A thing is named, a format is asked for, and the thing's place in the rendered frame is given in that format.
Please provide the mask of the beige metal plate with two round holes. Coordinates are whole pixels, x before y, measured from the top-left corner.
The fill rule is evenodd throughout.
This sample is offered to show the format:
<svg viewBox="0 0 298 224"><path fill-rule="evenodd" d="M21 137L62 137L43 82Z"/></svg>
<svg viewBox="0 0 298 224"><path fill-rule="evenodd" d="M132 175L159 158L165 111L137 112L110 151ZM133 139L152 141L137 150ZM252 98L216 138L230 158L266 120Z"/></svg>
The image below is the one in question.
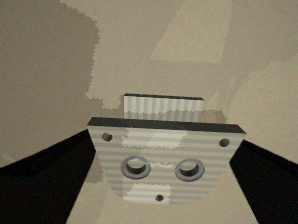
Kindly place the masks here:
<svg viewBox="0 0 298 224"><path fill-rule="evenodd" d="M136 203L201 199L246 135L237 124L92 117L86 126L110 188ZM131 159L145 165L132 168ZM197 164L180 169L188 161Z"/></svg>

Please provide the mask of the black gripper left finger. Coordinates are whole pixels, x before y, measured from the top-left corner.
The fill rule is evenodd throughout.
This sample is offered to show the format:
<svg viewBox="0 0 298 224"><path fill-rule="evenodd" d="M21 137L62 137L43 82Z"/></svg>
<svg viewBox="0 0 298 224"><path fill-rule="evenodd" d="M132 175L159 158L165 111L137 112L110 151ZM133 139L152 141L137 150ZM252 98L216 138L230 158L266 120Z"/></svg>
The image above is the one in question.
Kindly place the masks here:
<svg viewBox="0 0 298 224"><path fill-rule="evenodd" d="M0 224L66 224L95 153L86 129L0 168Z"/></svg>

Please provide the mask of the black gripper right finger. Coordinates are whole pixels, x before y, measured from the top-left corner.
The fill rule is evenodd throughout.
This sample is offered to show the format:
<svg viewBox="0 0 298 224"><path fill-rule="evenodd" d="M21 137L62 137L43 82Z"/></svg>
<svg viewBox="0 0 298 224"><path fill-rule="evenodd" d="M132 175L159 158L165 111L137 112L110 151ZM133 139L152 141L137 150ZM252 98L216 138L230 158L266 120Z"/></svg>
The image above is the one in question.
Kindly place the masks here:
<svg viewBox="0 0 298 224"><path fill-rule="evenodd" d="M298 224L298 164L243 139L229 165L258 224Z"/></svg>

